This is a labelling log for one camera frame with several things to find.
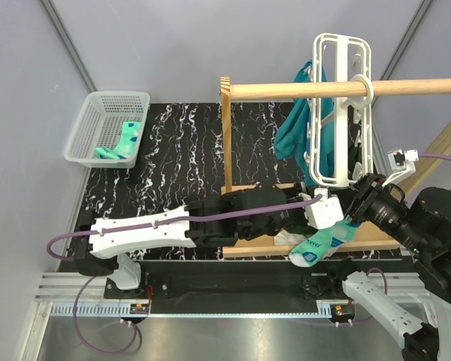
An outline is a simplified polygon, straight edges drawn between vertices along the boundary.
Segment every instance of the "wooden base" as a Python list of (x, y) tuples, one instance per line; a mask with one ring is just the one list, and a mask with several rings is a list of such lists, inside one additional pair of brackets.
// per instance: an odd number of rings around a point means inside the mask
[[(279, 188), (290, 187), (292, 184), (278, 184)], [(245, 190), (254, 186), (233, 186), (232, 191)], [(222, 249), (224, 258), (252, 257), (252, 256), (286, 256), (295, 245), (275, 246), (274, 237), (263, 235), (250, 241), (238, 240), (234, 247)], [(353, 252), (357, 250), (392, 250), (399, 247), (399, 243), (381, 232), (374, 224), (362, 224), (353, 242), (343, 244), (338, 252)]]

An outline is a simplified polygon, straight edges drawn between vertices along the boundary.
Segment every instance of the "white wall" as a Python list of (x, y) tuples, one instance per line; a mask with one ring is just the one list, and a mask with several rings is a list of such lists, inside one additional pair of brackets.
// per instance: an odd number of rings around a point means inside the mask
[(358, 36), (379, 78), (420, 0), (53, 0), (97, 87), (217, 102), (219, 77), (291, 81), (323, 32)]
[(63, 158), (86, 96), (38, 1), (0, 1), (0, 361), (17, 359), (45, 244), (63, 233), (83, 169)]
[[(451, 0), (436, 1), (393, 79), (451, 77)], [(385, 151), (425, 150), (451, 120), (451, 95), (379, 98), (374, 126)]]

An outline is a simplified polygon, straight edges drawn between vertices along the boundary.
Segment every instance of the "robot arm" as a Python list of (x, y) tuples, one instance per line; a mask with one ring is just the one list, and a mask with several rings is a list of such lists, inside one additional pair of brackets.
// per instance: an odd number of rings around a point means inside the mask
[[(121, 290), (137, 289), (141, 268), (126, 252), (154, 247), (224, 247), (239, 238), (250, 240), (260, 235), (276, 235), (282, 228), (332, 226), (343, 211), (336, 196), (327, 190), (305, 187), (279, 189), (257, 186), (226, 193), (220, 197), (187, 202), (183, 207), (150, 216), (121, 220), (98, 218), (89, 228), (92, 234), (80, 239), (74, 263), (82, 275), (108, 276)], [(327, 217), (318, 217), (328, 210)]]
[[(404, 346), (405, 360), (451, 360), (451, 191), (426, 188), (408, 208), (401, 189), (384, 186), (384, 181), (384, 176), (367, 174), (354, 184), (356, 197), (347, 214), (356, 224), (371, 221), (412, 252), (414, 268), (431, 293), (438, 329), (420, 323), (389, 301), (351, 266), (333, 271), (331, 277), (336, 283), (340, 281), (337, 287), (381, 322), (400, 347)], [(401, 199), (392, 196), (394, 189)]]
[[(394, 184), (385, 185), (385, 180), (384, 176), (367, 174), (351, 186), (349, 193), (338, 190), (338, 199), (324, 198), (329, 199), (328, 202), (332, 200), (340, 203), (344, 213), (353, 223), (371, 221), (412, 252), (416, 259), (414, 267), (425, 288), (433, 295), (440, 331), (405, 313), (406, 311), (387, 296), (368, 284), (365, 275), (357, 272), (355, 268), (346, 273), (342, 272), (342, 278), (335, 278), (341, 280), (337, 287), (362, 303), (384, 325), (398, 345), (404, 347), (404, 359), (435, 359), (440, 347), (438, 359), (449, 360), (451, 191), (427, 188), (418, 195), (411, 208), (408, 208), (404, 203), (402, 191)], [(399, 191), (401, 199), (392, 196), (393, 190)], [(122, 290), (139, 288), (147, 280), (141, 279), (143, 272), (140, 265), (132, 262), (125, 252), (164, 246), (229, 246), (235, 244), (239, 238), (276, 235), (283, 227), (316, 222), (320, 217), (310, 215), (322, 208), (304, 205), (304, 209), (303, 204), (300, 204), (303, 202), (300, 193), (304, 191), (305, 189), (298, 185), (285, 190), (257, 187), (227, 193), (214, 199), (189, 202), (184, 207), (163, 214), (125, 220), (99, 219), (91, 226), (91, 230), (98, 234), (80, 241), (75, 250), (74, 262), (83, 275), (108, 276)], [(315, 193), (315, 190), (309, 191), (309, 194)], [(280, 206), (280, 210), (274, 208), (265, 213), (247, 212), (254, 208), (271, 206)], [(234, 212), (239, 213), (231, 217), (227, 215)], [(170, 217), (179, 220), (171, 223), (168, 221)], [(202, 221), (198, 222), (194, 217), (206, 217), (207, 221), (204, 222), (202, 218)], [(144, 222), (148, 222), (149, 226), (143, 227)], [(322, 225), (328, 222), (335, 220), (331, 218)], [(122, 228), (122, 232), (104, 232), (115, 227)]]

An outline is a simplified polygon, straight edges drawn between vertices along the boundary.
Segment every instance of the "metal floor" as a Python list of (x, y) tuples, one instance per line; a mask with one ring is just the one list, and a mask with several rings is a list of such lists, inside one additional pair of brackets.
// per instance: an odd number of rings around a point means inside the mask
[[(421, 317), (415, 306), (408, 311)], [(358, 310), (357, 320), (367, 314)], [(80, 329), (87, 338), (112, 319), (82, 317)], [(336, 329), (326, 320), (279, 319), (158, 319), (139, 324), (142, 345), (121, 356), (104, 356), (78, 343), (70, 317), (51, 317), (39, 360), (120, 359), (155, 360), (342, 360), (397, 361), (401, 351), (376, 321)], [(91, 337), (90, 343), (118, 350), (132, 337), (124, 325), (115, 325)]]

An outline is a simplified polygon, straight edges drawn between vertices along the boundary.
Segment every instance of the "wooden rod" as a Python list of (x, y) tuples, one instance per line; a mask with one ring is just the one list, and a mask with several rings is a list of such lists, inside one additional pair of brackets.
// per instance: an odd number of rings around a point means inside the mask
[[(400, 244), (392, 239), (388, 241), (362, 241), (342, 244), (338, 252), (356, 252), (360, 250), (394, 250)], [(224, 258), (259, 257), (259, 256), (287, 256), (297, 244), (285, 246), (250, 246), (250, 247), (223, 247)]]
[[(451, 79), (376, 80), (375, 96), (451, 94)], [(360, 81), (325, 83), (238, 84), (230, 86), (232, 100), (336, 98), (366, 96)]]
[(222, 102), (222, 142), (224, 148), (225, 191), (232, 191), (232, 128), (231, 128), (231, 79), (220, 78)]

